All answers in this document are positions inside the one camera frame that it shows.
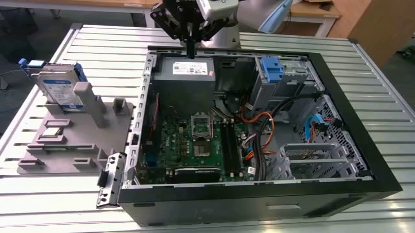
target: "metal bracket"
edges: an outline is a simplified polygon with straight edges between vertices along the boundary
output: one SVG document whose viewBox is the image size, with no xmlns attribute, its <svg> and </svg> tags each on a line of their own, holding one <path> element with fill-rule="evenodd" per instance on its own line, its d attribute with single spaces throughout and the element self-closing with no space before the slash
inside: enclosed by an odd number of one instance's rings
<svg viewBox="0 0 415 233">
<path fill-rule="evenodd" d="M 119 207 L 117 195 L 123 186 L 123 173 L 127 154 L 120 152 L 108 157 L 105 169 L 99 175 L 97 185 L 100 186 L 96 208 Z"/>
</svg>

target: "desk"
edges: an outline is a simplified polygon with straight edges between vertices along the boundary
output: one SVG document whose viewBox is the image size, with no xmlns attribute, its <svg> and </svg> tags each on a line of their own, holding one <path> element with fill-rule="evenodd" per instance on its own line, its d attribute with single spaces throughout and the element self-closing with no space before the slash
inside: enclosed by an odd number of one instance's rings
<svg viewBox="0 0 415 233">
<path fill-rule="evenodd" d="M 155 22 L 149 17 L 151 7 L 160 0 L 1 0 L 0 6 L 44 8 L 74 11 L 103 11 L 145 14 L 148 28 L 155 28 Z M 332 24 L 341 14 L 332 6 L 329 11 L 319 8 L 319 4 L 301 2 L 291 7 L 291 21 L 319 23 L 317 37 L 325 37 Z"/>
<path fill-rule="evenodd" d="M 0 139 L 0 229 L 5 232 L 180 233 L 413 232 L 415 115 L 359 45 L 347 39 L 241 33 L 243 49 L 320 53 L 403 191 L 332 217 L 141 229 L 120 209 L 94 209 L 97 176 L 24 176 L 18 159 L 42 122 L 45 97 L 33 87 Z M 84 25 L 70 29 L 50 62 L 78 61 L 93 92 L 105 102 L 137 102 L 147 46 L 177 46 L 160 29 Z"/>
<path fill-rule="evenodd" d="M 321 10 L 317 3 L 300 2 L 291 6 L 291 21 L 319 23 L 319 30 L 315 34 L 316 37 L 327 37 L 331 27 L 341 17 L 340 12 L 335 6 L 331 6 L 329 11 Z"/>
</svg>

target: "ram slot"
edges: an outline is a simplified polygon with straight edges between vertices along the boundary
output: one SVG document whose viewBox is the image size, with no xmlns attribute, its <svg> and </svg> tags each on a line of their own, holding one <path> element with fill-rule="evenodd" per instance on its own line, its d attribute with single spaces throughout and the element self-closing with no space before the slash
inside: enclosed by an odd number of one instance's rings
<svg viewBox="0 0 415 233">
<path fill-rule="evenodd" d="M 227 176 L 233 176 L 240 172 L 240 159 L 237 153 L 237 142 L 233 124 L 223 123 L 220 128 L 223 158 Z"/>
</svg>

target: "motherboard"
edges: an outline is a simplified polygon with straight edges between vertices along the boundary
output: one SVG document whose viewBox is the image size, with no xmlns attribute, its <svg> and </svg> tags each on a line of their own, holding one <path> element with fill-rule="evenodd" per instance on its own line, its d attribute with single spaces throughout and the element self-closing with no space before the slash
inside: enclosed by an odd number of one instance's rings
<svg viewBox="0 0 415 233">
<path fill-rule="evenodd" d="M 204 114 L 196 114 L 188 120 L 164 119 L 159 153 L 145 154 L 139 183 L 252 180 L 237 149 L 245 132 L 244 123 L 215 119 Z"/>
</svg>

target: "open computer tower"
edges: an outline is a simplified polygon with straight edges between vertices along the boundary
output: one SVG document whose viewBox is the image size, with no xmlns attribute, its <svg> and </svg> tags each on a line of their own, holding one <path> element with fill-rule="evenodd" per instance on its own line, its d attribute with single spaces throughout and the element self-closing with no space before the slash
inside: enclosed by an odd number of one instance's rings
<svg viewBox="0 0 415 233">
<path fill-rule="evenodd" d="M 316 53 L 149 47 L 135 112 L 96 206 L 141 226 L 329 216 L 401 190 Z"/>
</svg>

